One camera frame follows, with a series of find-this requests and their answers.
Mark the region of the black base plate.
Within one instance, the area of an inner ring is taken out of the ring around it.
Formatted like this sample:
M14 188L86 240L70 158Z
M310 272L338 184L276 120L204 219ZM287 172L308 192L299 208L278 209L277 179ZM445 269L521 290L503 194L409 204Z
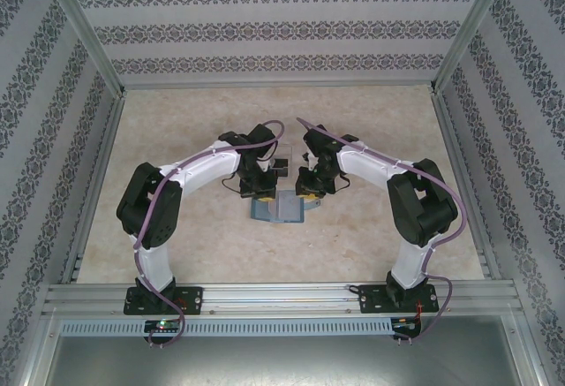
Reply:
M178 307L183 314L199 315L203 300L201 287L175 286L162 291L165 299ZM127 290L124 300L125 315L173 315L177 310L143 286Z
M408 291L389 291L385 284L360 285L358 301L362 314L407 314L419 309L424 314L435 314L440 309L431 284Z

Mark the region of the grey metal panel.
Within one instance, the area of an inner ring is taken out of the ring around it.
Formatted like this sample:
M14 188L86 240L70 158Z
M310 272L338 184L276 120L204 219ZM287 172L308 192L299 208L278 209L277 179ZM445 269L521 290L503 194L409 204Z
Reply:
M46 386L522 386L498 343L453 337L197 337L163 350L140 338L65 337Z

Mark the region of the aluminium frame post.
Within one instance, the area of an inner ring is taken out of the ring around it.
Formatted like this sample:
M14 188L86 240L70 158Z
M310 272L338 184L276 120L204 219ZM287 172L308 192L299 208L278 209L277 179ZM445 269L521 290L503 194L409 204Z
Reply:
M93 59L98 72L104 78L109 89L118 95L124 93L124 84L119 79L116 69L107 56L94 27L89 22L79 0L57 0L71 22L77 36L83 42L89 56Z
M467 46L484 20L492 2L493 0L475 0L473 2L441 63L439 71L431 82L430 91L433 95L437 95L447 85Z

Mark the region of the aluminium rail beam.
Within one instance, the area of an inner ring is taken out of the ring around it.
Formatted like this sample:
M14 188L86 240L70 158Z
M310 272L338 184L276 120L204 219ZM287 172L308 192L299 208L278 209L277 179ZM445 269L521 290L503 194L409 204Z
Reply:
M434 282L446 316L507 315L523 312L515 284L509 280L455 281L453 289ZM127 284L60 284L47 289L41 315L58 318L122 316ZM203 284L200 316L296 318L361 313L358 291L346 283Z

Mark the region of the blue leather card holder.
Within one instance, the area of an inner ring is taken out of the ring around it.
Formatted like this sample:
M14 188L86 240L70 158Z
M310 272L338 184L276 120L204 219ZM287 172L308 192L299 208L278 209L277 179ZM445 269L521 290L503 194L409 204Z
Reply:
M307 210L321 205L319 199L306 199L294 190L276 192L273 201L252 200L251 219L267 223L302 223Z

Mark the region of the aluminium side rail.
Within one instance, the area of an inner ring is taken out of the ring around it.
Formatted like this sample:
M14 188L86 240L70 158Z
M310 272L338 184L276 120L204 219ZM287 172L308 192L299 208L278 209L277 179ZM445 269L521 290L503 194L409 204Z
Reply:
M123 113L127 92L123 91L116 96L109 112L100 139L99 146L89 176L88 186L84 199L79 207L79 217L72 232L72 240L65 254L64 264L58 284L69 284L73 279L76 261L87 247L88 237L94 221L96 207L100 199L103 182L109 165L112 148L117 136L120 118Z
M448 157L454 172L454 177L461 199L467 210L469 229L477 248L483 275L487 279L502 280L504 275L500 272L493 247L488 236L486 224L480 213L477 200L467 172L463 153L457 140L456 131L449 117L443 98L435 92L430 93L433 108L441 130Z

